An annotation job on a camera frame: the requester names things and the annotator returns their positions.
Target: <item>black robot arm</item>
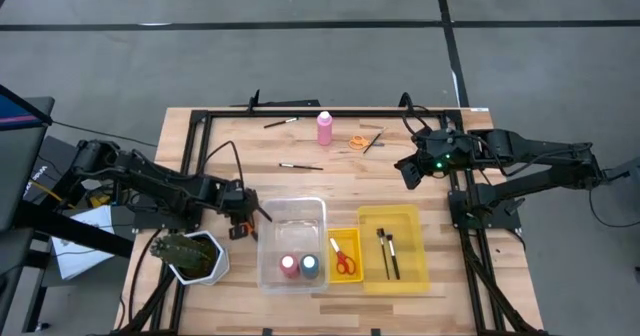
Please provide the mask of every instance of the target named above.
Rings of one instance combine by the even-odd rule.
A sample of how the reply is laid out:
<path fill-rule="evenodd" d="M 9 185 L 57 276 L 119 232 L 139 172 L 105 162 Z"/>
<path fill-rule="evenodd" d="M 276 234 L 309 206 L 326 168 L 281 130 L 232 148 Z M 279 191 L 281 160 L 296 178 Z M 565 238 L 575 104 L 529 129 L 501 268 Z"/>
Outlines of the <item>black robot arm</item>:
<path fill-rule="evenodd" d="M 243 227 L 253 225 L 253 212 L 262 212 L 257 193 L 241 180 L 225 180 L 196 172 L 184 175 L 151 162 L 142 153 L 120 150 L 108 141 L 80 141 L 69 169 L 75 183 L 85 179 L 113 180 L 151 198 L 158 211 L 171 217 L 186 217 L 197 208 L 212 209 L 228 217 L 232 238 L 248 234 Z"/>
<path fill-rule="evenodd" d="M 423 176 L 498 168 L 513 176 L 533 164 L 550 168 L 497 185 L 474 183 L 466 191 L 454 191 L 449 203 L 454 224 L 463 228 L 520 227 L 519 197 L 555 187 L 592 189 L 607 176 L 591 153 L 590 143 L 565 144 L 527 140 L 515 132 L 488 129 L 463 133 L 452 129 L 416 132 L 414 155 L 395 164 L 407 188 L 414 189 Z M 507 172 L 505 167 L 525 165 Z"/>
<path fill-rule="evenodd" d="M 592 180 L 585 180 L 587 182 L 597 182 L 603 178 L 590 151 L 590 143 L 565 144 L 528 140 L 515 132 L 499 129 L 473 130 L 469 133 L 452 129 L 423 129 L 413 135 L 411 140 L 418 150 L 395 164 L 402 172 L 409 189 L 418 186 L 425 175 L 448 175 L 455 171 L 498 168 L 504 176 L 512 176 L 524 167 L 512 173 L 507 173 L 504 168 L 517 163 L 525 163 L 525 167 L 531 164 L 557 166 L 565 174 L 576 169 L 579 170 L 580 177 L 585 173 L 590 175 Z M 550 176 L 555 176 L 554 183 L 560 183 L 552 187 L 564 186 L 575 179 L 558 178 L 557 174 Z"/>

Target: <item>green potted plant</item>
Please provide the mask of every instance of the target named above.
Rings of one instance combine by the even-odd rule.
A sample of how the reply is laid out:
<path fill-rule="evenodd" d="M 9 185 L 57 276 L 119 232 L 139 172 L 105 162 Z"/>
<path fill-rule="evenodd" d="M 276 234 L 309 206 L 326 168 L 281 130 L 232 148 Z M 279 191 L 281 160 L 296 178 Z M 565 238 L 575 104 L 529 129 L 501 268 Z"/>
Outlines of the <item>green potted plant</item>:
<path fill-rule="evenodd" d="M 227 250 L 209 231 L 157 238 L 151 254 L 169 264 L 183 285 L 213 285 L 229 271 Z"/>

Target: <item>scissors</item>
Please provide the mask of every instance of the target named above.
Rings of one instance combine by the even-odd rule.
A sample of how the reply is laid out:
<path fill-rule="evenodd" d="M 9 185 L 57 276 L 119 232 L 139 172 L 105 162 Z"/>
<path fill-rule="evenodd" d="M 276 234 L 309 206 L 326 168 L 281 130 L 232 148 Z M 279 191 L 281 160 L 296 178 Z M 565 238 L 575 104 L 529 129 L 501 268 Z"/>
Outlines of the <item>scissors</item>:
<path fill-rule="evenodd" d="M 349 147 L 354 150 L 362 150 L 363 148 L 369 146 L 371 142 L 362 136 L 353 136 L 351 140 L 349 140 Z M 372 146 L 384 146 L 383 143 L 377 142 Z"/>
<path fill-rule="evenodd" d="M 336 270 L 338 270 L 338 273 L 341 275 L 353 275 L 354 273 L 356 273 L 356 262 L 353 261 L 351 257 L 345 255 L 342 251 L 340 251 L 338 243 L 336 243 L 336 240 L 333 237 L 330 238 L 329 241 L 331 241 L 331 246 L 333 246 L 333 249 L 336 251 L 336 255 L 338 256 L 338 264 L 336 265 Z"/>

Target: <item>plant pot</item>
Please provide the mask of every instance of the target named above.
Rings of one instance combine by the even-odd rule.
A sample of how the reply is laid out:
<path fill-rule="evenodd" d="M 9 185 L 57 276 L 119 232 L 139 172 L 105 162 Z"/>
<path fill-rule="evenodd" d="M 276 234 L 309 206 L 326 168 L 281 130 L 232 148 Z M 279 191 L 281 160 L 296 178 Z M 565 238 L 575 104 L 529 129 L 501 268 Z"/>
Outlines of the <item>plant pot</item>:
<path fill-rule="evenodd" d="M 209 231 L 197 231 L 197 232 L 192 232 L 190 234 L 186 234 L 184 235 L 185 237 L 191 238 L 191 239 L 199 239 L 199 238 L 203 238 L 206 240 L 210 240 L 213 245 L 216 247 L 216 249 L 218 250 L 218 257 L 216 259 L 216 262 L 213 266 L 213 269 L 211 270 L 211 273 L 207 276 L 204 277 L 200 277 L 200 278 L 191 278 L 187 275 L 185 275 L 179 267 L 175 267 L 173 265 L 169 265 L 169 268 L 171 268 L 171 271 L 173 271 L 173 273 L 176 275 L 176 277 L 178 278 L 178 280 L 180 281 L 181 284 L 183 285 L 191 285 L 191 284 L 203 284 L 203 285 L 213 285 L 216 282 L 218 282 L 218 280 L 220 280 L 224 275 L 227 274 L 227 272 L 229 272 L 229 253 L 227 252 L 227 250 L 225 248 L 223 248 L 218 241 L 213 237 L 213 235 L 211 235 L 211 233 Z"/>

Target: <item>paint bottle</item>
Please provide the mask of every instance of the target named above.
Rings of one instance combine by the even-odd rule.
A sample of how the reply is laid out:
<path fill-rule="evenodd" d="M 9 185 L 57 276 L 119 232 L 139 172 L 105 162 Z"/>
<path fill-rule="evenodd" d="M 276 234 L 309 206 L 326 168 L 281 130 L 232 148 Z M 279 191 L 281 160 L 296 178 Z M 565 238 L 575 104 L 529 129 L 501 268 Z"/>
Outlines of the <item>paint bottle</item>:
<path fill-rule="evenodd" d="M 280 271 L 288 278 L 296 278 L 300 275 L 298 258 L 293 255 L 284 255 L 280 259 Z"/>
<path fill-rule="evenodd" d="M 320 262 L 318 258 L 313 255 L 304 255 L 300 260 L 300 272 L 302 276 L 307 279 L 314 279 L 318 277 L 320 271 Z"/>
<path fill-rule="evenodd" d="M 326 146 L 331 143 L 331 129 L 333 117 L 327 111 L 322 111 L 318 115 L 318 143 Z"/>

